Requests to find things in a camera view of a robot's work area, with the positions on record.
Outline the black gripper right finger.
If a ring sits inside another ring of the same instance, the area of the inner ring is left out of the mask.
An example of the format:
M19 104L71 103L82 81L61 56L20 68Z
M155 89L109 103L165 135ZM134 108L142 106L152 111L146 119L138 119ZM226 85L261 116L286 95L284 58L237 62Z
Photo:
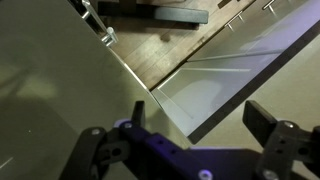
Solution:
M245 102L242 121L263 147L256 180L305 180L292 171L295 161L320 177L320 126L306 131L292 121L277 120L254 100Z

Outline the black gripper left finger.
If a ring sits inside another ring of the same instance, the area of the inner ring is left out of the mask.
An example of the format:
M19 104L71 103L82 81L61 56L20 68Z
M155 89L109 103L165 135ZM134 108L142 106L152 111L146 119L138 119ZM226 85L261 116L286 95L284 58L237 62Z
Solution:
M136 101L129 119L117 120L110 131L91 127L82 131L59 180L102 180L109 166L127 160L133 153L123 129L145 125L145 102Z

